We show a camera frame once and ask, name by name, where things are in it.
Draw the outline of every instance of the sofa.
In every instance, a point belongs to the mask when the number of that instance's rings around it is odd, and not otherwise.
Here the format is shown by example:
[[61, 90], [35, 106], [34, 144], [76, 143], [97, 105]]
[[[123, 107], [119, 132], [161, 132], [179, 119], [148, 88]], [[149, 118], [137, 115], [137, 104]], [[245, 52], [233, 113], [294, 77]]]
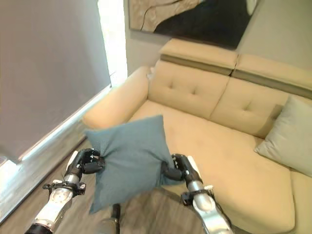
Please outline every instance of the sofa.
[[170, 152], [193, 156], [235, 226], [252, 234], [310, 234], [312, 178], [254, 152], [289, 95], [312, 103], [311, 72], [172, 39], [154, 67], [138, 68], [83, 122], [105, 129], [161, 114]]

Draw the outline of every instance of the pillow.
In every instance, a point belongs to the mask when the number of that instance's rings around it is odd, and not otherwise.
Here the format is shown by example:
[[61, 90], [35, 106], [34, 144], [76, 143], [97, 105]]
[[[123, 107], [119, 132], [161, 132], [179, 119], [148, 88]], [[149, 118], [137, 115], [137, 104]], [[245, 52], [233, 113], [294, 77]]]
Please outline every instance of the pillow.
[[255, 151], [312, 177], [312, 106], [290, 96]]
[[166, 144], [163, 117], [138, 120], [101, 131], [87, 131], [94, 149], [105, 158], [105, 168], [96, 175], [90, 213], [149, 191], [177, 184], [161, 174], [161, 162], [174, 167]]

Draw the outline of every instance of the tufted button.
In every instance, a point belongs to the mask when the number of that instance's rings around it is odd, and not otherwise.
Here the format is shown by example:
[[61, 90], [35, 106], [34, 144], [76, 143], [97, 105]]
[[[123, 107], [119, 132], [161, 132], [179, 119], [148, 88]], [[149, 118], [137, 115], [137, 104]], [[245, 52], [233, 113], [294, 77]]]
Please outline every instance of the tufted button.
[[245, 106], [245, 108], [243, 108], [244, 111], [249, 111], [250, 105], [251, 105], [251, 101], [248, 103], [247, 106]]
[[195, 95], [197, 91], [197, 87], [194, 88], [194, 90], [192, 91], [192, 94]]

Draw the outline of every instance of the sofa cushion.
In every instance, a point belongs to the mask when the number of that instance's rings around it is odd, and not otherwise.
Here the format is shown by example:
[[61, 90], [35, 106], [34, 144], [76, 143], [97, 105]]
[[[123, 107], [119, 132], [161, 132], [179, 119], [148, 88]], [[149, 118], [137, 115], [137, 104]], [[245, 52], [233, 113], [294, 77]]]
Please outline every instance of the sofa cushion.
[[170, 153], [192, 155], [233, 224], [254, 234], [294, 228], [290, 171], [254, 152], [262, 140], [146, 101], [131, 120], [163, 114]]
[[289, 96], [255, 152], [312, 177], [312, 106]]
[[311, 233], [312, 230], [312, 178], [292, 171], [292, 188], [296, 212], [296, 234]]
[[164, 61], [229, 75], [235, 67], [237, 53], [217, 46], [171, 39], [160, 50]]
[[255, 55], [239, 55], [233, 77], [312, 99], [312, 71]]
[[228, 80], [224, 75], [158, 61], [148, 99], [209, 119]]

